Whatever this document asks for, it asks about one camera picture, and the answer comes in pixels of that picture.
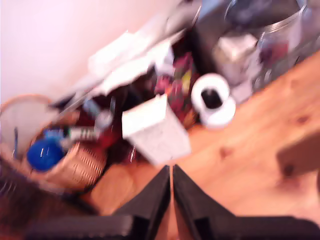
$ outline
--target white wall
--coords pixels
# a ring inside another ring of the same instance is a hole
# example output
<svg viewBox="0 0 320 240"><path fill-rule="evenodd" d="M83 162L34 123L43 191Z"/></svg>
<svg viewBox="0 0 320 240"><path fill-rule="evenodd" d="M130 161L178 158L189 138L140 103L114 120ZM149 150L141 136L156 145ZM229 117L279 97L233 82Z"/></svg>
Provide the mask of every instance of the white wall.
<svg viewBox="0 0 320 240"><path fill-rule="evenodd" d="M87 72L88 57L180 0L1 0L1 103L57 98Z"/></svg>

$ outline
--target blue lid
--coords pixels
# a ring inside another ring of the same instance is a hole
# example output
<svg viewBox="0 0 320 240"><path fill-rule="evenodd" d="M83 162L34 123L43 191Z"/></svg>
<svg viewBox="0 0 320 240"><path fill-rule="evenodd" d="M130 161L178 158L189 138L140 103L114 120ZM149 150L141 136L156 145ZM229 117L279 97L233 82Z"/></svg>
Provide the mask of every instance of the blue lid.
<svg viewBox="0 0 320 240"><path fill-rule="evenodd" d="M33 169L45 172L64 157L64 151L55 140L41 139L29 148L26 157Z"/></svg>

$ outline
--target white box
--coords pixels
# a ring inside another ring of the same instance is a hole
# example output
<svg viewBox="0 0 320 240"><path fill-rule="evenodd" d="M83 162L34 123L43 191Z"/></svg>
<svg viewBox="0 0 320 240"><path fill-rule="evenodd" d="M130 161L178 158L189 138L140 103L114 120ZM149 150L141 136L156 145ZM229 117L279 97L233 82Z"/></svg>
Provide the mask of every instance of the white box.
<svg viewBox="0 0 320 240"><path fill-rule="evenodd" d="M192 152L188 132L171 110L166 94L125 111L122 135L153 165Z"/></svg>

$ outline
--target roll of tape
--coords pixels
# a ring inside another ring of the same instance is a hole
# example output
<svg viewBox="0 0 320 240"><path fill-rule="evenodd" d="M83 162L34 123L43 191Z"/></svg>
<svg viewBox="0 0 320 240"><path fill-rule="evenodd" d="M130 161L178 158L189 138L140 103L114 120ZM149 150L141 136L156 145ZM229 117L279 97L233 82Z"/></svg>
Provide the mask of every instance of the roll of tape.
<svg viewBox="0 0 320 240"><path fill-rule="evenodd" d="M230 97L227 81L218 74L200 77L191 92L194 109L207 128L223 128L231 122L236 112L236 102Z"/></svg>

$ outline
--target metal lid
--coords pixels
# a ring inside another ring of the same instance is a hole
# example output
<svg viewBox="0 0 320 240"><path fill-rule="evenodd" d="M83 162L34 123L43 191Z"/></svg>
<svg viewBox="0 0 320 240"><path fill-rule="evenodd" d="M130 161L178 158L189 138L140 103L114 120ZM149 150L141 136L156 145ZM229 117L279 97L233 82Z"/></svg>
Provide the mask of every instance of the metal lid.
<svg viewBox="0 0 320 240"><path fill-rule="evenodd" d="M232 0L225 20L249 32L275 32L299 19L306 0Z"/></svg>

